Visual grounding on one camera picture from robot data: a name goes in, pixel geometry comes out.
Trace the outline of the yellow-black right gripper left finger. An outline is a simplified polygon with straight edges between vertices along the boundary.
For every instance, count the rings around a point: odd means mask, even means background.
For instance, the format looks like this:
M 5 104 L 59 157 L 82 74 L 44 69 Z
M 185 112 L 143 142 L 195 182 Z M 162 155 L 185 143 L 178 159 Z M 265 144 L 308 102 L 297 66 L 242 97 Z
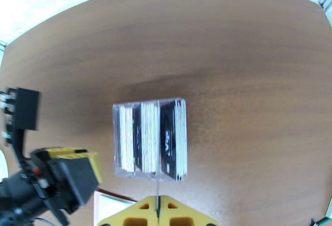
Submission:
M 99 226 L 158 226 L 156 197 L 148 196 L 128 208 L 101 220 Z

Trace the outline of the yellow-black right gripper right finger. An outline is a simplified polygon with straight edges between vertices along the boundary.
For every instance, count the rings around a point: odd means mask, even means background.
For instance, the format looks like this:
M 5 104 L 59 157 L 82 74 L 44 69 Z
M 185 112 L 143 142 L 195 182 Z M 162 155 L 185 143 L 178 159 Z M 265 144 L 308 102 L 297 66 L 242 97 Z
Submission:
M 170 196 L 160 196 L 160 226 L 218 226 L 213 218 Z

